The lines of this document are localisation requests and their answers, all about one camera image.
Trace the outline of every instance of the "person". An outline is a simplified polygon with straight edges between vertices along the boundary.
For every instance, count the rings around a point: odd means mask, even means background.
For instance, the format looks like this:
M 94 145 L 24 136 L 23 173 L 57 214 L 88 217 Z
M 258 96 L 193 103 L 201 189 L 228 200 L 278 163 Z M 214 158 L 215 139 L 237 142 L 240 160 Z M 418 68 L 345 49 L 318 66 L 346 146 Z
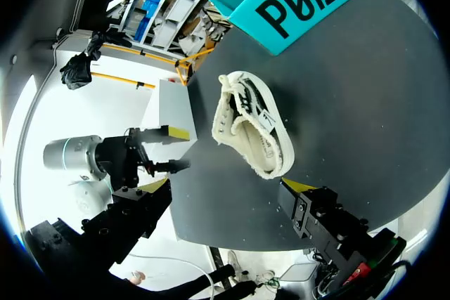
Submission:
M 230 289 L 223 289 L 215 286 L 214 289 L 219 290 L 220 293 L 214 295 L 216 300 L 241 300 L 247 296 L 255 294 L 257 288 L 265 285 L 268 281 L 273 280 L 275 273 L 271 270 L 265 271 L 261 275 L 258 275 L 256 280 L 251 280 L 247 270 L 243 270 L 239 264 L 238 257 L 234 251 L 228 252 L 228 263 L 225 266 L 219 267 L 215 271 L 209 273 L 214 284 L 223 282 L 229 278 L 233 282 L 234 286 Z M 142 272 L 135 271 L 133 277 L 129 279 L 135 285 L 139 285 L 142 280 L 145 280 L 145 275 Z M 171 289 L 165 289 L 162 291 L 154 292 L 159 295 L 163 295 L 168 299 L 190 299 L 192 296 L 200 293 L 204 289 L 210 286 L 210 281 L 205 275 L 199 278 L 186 282 L 182 285 L 173 287 Z M 286 292 L 285 290 L 278 290 L 276 300 L 294 300 L 298 299 L 293 297 L 293 294 Z
M 143 274 L 141 271 L 139 270 L 135 270 L 134 272 L 131 272 L 131 278 L 128 279 L 128 281 L 130 281 L 131 284 L 133 285 L 140 285 L 142 280 L 146 279 L 146 275 Z

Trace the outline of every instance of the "robotic arm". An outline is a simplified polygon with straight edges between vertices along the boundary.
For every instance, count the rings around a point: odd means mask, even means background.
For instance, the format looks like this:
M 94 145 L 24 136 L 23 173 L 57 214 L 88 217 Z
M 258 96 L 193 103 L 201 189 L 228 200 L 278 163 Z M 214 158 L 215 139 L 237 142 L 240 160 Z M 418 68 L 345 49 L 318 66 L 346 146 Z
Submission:
M 376 298 L 396 268 L 409 267 L 405 261 L 394 263 L 406 241 L 387 228 L 371 237 L 368 221 L 345 211 L 337 199 L 338 194 L 327 187 L 316 189 L 284 178 L 278 191 L 278 203 L 295 232 L 309 238 L 318 252 L 316 297 Z
M 62 289 L 83 285 L 90 295 L 133 296 L 134 299 L 166 299 L 109 274 L 122 263 L 140 237 L 150 237 L 172 201 L 169 179 L 152 192 L 135 188 L 137 168 L 146 172 L 176 173 L 185 161 L 153 163 L 142 142 L 180 141 L 188 136 L 178 129 L 140 131 L 101 140 L 98 136 L 69 138 L 48 144 L 44 163 L 48 168 L 73 171 L 85 181 L 111 176 L 113 203 L 92 219 L 82 221 L 83 234 L 64 221 L 40 223 L 26 233 L 26 240 L 40 268 Z M 315 189 L 281 180 L 278 203 L 292 221 L 299 238 L 309 238 L 321 263 L 316 277 L 316 298 L 369 299 L 385 287 L 394 270 L 409 263 L 394 263 L 406 246 L 388 229 L 375 237 L 367 234 L 367 221 L 358 219 L 337 203 L 328 188 Z

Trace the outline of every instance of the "gray cylindrical motor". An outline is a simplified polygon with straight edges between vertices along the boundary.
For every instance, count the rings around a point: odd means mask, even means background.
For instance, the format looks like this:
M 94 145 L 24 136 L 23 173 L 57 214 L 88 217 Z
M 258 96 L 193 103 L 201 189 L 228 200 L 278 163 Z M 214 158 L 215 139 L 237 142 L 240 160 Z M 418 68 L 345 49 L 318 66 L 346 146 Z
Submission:
M 44 149 L 44 165 L 47 169 L 69 171 L 83 181 L 101 181 L 106 173 L 96 163 L 96 147 L 99 136 L 83 136 L 52 141 Z

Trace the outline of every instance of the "person's leg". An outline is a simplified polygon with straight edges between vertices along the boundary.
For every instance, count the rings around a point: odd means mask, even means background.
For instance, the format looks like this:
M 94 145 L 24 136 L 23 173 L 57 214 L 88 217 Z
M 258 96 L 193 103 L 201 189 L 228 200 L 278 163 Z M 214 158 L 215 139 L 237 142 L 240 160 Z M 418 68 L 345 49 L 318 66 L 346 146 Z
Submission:
M 233 266 L 225 265 L 221 268 L 216 269 L 214 272 L 210 273 L 210 277 L 215 284 L 228 277 L 233 277 L 235 275 Z M 173 297 L 174 299 L 189 299 L 190 297 L 196 295 L 197 293 L 203 291 L 205 288 L 210 286 L 210 281 L 206 276 L 201 277 L 187 282 L 185 284 L 173 287 L 171 289 L 166 289 L 164 291 L 159 291 L 159 294 Z
M 247 296 L 254 294 L 257 285 L 253 281 L 239 282 L 235 287 L 232 287 L 221 294 L 215 295 L 214 300 L 241 300 Z

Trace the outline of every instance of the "sneaker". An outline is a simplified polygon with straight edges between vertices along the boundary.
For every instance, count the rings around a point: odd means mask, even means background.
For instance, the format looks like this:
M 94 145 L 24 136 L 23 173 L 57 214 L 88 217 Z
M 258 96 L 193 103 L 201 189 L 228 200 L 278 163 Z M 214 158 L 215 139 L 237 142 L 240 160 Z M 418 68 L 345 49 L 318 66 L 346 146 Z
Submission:
M 248 277 L 248 271 L 243 270 L 242 267 L 240 267 L 238 257 L 234 251 L 228 251 L 228 263 L 234 269 L 234 278 L 231 278 L 231 280 L 234 281 L 235 284 L 250 280 Z
M 294 163 L 294 147 L 269 87 L 241 71 L 221 75 L 219 81 L 212 137 L 239 152 L 262 178 L 284 175 Z

